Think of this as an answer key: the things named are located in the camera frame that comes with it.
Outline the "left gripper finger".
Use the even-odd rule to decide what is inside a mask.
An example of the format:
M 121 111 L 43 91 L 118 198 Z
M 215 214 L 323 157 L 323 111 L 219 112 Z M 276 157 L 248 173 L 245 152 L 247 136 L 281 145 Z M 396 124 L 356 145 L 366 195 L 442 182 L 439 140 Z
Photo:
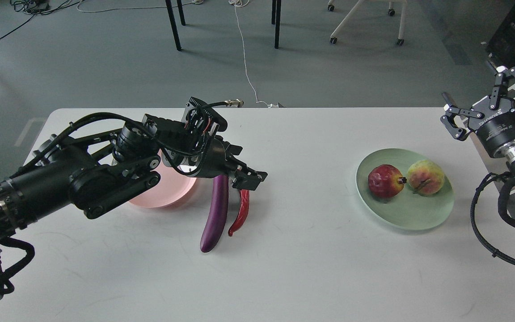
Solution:
M 255 191 L 266 177 L 268 173 L 265 171 L 255 171 L 247 166 L 238 165 L 231 173 L 232 188 Z

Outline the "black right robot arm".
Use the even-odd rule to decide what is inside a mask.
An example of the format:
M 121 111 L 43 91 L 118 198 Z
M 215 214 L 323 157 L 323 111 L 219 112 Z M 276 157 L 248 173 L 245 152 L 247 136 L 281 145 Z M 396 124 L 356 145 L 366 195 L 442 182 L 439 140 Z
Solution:
M 476 205 L 480 194 L 493 182 L 500 182 L 497 211 L 500 218 L 515 228 L 515 67 L 496 67 L 492 90 L 470 108 L 456 106 L 450 94 L 442 94 L 445 114 L 440 118 L 453 139 L 464 141 L 474 134 L 490 158 L 503 158 L 507 171 L 489 173 L 474 192 L 470 222 L 481 245 L 495 258 L 515 265 L 515 258 L 498 250 L 479 231 Z

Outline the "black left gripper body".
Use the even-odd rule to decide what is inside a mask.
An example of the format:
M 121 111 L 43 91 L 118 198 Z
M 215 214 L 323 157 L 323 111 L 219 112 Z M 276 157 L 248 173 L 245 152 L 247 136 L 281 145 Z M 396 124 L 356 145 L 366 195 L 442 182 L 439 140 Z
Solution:
M 242 149 L 240 145 L 231 144 L 222 136 L 214 137 L 204 155 L 184 159 L 182 171 L 193 172 L 191 176 L 196 178 L 214 178 L 221 174 L 231 177 L 241 165 L 236 157 Z

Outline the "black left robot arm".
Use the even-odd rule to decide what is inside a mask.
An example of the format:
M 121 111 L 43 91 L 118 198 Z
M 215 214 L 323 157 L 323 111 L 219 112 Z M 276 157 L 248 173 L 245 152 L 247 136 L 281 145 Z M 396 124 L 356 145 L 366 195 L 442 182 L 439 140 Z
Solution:
M 267 173 L 237 159 L 241 146 L 219 136 L 227 121 L 216 106 L 190 98 L 182 120 L 146 114 L 141 122 L 97 112 L 70 123 L 34 151 L 34 157 L 0 182 L 0 300 L 10 281 L 34 258 L 33 245 L 16 240 L 17 229 L 73 204 L 96 219 L 155 187 L 160 164 L 189 178 L 223 177 L 239 191 L 253 191 Z

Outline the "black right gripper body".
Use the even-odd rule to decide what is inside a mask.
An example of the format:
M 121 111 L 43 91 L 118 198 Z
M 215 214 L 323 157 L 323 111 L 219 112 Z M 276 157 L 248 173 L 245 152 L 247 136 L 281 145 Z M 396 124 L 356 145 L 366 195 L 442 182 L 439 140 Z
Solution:
M 515 100 L 501 98 L 498 107 L 491 110 L 491 106 L 488 96 L 473 105 L 476 112 L 484 114 L 475 133 L 489 157 L 501 158 L 502 146 L 515 141 Z

